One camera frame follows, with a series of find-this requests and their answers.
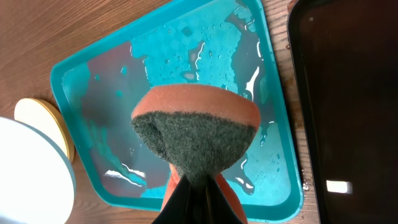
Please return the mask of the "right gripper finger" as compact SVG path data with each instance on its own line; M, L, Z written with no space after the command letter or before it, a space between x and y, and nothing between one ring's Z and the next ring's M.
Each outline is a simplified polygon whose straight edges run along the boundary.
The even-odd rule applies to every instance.
M184 176L153 224L242 224L209 175L195 188Z

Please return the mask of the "yellow plate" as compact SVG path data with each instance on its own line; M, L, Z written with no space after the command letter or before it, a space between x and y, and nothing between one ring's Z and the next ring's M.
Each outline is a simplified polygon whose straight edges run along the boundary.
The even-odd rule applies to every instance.
M56 107L45 100L23 98L16 103L14 119L47 135L73 162L75 146L66 122Z

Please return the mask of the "light blue plate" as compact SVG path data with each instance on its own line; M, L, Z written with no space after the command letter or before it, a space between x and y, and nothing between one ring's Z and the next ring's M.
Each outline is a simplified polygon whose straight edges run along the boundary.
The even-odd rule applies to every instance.
M72 165L57 144L1 118L1 223L66 223L75 192Z

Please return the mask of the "pink sponge black scourer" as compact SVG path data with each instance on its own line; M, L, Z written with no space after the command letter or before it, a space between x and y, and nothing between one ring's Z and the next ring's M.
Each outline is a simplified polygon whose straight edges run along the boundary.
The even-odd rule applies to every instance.
M134 108L131 125L172 170L162 210L182 177L197 188L209 175L246 223L243 206L222 172L243 157L260 123L256 104L228 90L191 84L151 89Z

